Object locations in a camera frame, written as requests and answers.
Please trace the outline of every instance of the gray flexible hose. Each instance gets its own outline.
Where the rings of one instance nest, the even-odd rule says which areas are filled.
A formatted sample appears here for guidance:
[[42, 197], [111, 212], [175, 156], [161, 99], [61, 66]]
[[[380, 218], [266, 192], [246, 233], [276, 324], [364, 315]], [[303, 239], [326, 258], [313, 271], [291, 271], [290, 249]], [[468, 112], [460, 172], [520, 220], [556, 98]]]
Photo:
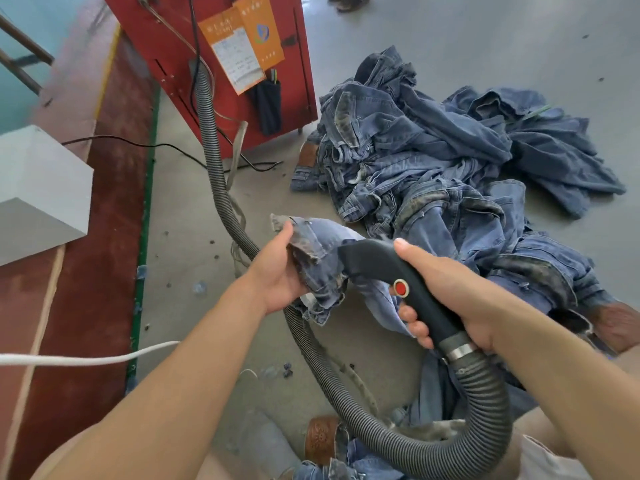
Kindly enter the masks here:
[[[211, 191], [220, 219], [250, 259], [260, 249], [238, 222], [220, 158], [212, 87], [204, 71], [198, 72], [196, 102]], [[329, 403], [351, 432], [373, 453], [405, 474], [425, 480], [471, 480], [496, 467], [511, 439], [511, 411], [504, 382], [484, 354], [476, 351], [451, 364], [468, 400], [467, 427], [443, 442], [423, 442], [390, 431], [364, 411], [331, 367], [306, 320], [292, 306], [284, 315], [303, 357]]]

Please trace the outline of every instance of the green stripe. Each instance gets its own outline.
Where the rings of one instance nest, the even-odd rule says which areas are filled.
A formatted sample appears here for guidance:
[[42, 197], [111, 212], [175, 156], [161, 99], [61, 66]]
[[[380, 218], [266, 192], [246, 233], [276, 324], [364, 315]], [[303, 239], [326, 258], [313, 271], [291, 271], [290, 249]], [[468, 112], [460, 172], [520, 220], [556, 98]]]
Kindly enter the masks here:
[[[154, 94], [154, 113], [151, 119], [149, 144], [156, 144], [158, 129], [158, 112], [160, 109], [160, 87], [156, 87]], [[149, 215], [151, 211], [151, 189], [154, 185], [154, 164], [156, 149], [149, 148], [147, 153], [147, 173], [145, 175], [145, 201], [142, 213], [142, 229], [140, 231], [140, 250], [138, 252], [138, 265], [147, 263], [147, 244], [149, 240]], [[145, 294], [145, 281], [136, 281], [136, 294], [134, 300], [133, 325], [131, 327], [131, 351], [138, 350], [140, 342], [140, 323], [142, 320], [142, 298]], [[129, 361], [127, 366], [127, 380], [136, 375], [137, 359]]]

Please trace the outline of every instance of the forearm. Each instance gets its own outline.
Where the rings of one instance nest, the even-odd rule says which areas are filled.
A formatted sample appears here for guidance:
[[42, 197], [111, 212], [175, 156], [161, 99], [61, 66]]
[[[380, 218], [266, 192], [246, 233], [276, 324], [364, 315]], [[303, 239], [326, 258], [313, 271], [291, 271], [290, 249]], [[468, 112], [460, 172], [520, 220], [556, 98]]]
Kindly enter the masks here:
[[505, 315], [494, 347], [595, 480], [636, 478], [640, 384], [531, 309]]
[[47, 480], [194, 478], [264, 312], [252, 289], [233, 283]]

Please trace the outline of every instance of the hose clamp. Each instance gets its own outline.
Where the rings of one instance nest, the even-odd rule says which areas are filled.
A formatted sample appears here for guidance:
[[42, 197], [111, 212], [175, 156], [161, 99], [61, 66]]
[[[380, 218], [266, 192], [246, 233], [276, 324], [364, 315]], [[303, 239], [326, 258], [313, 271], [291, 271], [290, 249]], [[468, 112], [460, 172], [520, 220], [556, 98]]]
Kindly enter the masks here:
[[469, 355], [472, 352], [475, 352], [476, 350], [478, 350], [478, 346], [473, 342], [469, 342], [460, 345], [460, 347], [453, 349], [451, 352], [447, 352], [446, 356], [443, 357], [443, 359], [446, 363], [452, 363], [457, 361], [458, 359], [461, 359], [465, 355]]

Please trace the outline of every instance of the orange sign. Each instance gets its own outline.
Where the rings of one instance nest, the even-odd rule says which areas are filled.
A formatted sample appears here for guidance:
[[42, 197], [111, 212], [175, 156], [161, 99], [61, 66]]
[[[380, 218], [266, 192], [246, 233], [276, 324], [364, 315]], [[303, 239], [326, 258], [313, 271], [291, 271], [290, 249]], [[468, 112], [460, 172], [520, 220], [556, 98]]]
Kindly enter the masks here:
[[199, 26], [236, 94], [265, 79], [238, 8], [234, 6], [213, 15]]
[[267, 70], [283, 61], [284, 51], [269, 0], [238, 0], [234, 7], [242, 17], [260, 67]]

